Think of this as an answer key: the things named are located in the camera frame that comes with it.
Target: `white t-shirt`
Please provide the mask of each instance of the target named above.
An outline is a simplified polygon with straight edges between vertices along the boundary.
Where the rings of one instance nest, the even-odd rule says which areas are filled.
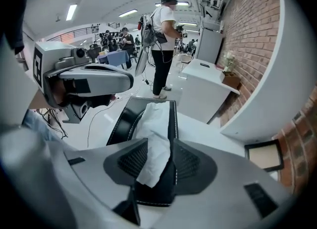
[[[154,28],[155,32],[162,32],[162,23],[164,21],[172,20],[172,21],[174,21],[173,25],[176,24],[174,12],[170,7],[160,6],[154,12],[155,13],[153,16],[153,28]],[[165,34],[165,37],[167,39],[167,42],[163,43],[163,44],[159,44],[157,42],[157,45],[152,46],[152,50],[160,50],[160,48],[163,51],[174,50],[175,38],[167,36],[166,34]]]

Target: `red brick wall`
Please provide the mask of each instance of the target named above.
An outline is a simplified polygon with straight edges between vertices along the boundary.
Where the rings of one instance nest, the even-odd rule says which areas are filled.
[[[284,169],[281,183],[298,194],[317,165],[317,85],[302,109],[274,139],[279,139]]]
[[[279,0],[231,0],[223,16],[223,55],[230,51],[234,72],[241,78],[241,95],[231,95],[220,110],[221,125],[245,104],[261,80],[272,56],[279,25]]]

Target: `railing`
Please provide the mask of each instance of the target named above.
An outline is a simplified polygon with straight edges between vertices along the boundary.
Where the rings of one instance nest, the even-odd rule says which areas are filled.
[[[108,23],[108,26],[113,29],[117,29],[120,27],[120,23]]]
[[[73,39],[78,36],[83,36],[86,34],[91,34],[91,33],[98,33],[99,32],[99,27],[98,26],[91,26],[91,27],[86,27],[86,28],[81,28],[77,29],[71,32],[63,33],[60,34],[54,38],[49,39],[48,41],[68,41],[70,39]]]

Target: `white sneaker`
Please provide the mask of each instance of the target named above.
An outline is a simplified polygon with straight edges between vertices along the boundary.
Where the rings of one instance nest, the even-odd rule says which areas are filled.
[[[170,91],[172,88],[171,88],[171,87],[168,87],[167,85],[165,85],[162,89],[163,89],[163,90],[166,90],[166,91]]]
[[[154,98],[154,99],[164,100],[164,99],[167,98],[167,96],[166,96],[164,93],[160,93],[159,95],[154,95],[154,94],[153,94],[153,98]]]

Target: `black mesh panel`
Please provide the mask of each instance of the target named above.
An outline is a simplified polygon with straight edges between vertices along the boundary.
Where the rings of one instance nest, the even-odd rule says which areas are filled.
[[[181,146],[175,147],[175,162],[179,180],[194,177],[200,166],[200,159]]]
[[[137,178],[147,160],[147,153],[147,145],[141,145],[118,158],[118,166],[130,176]]]

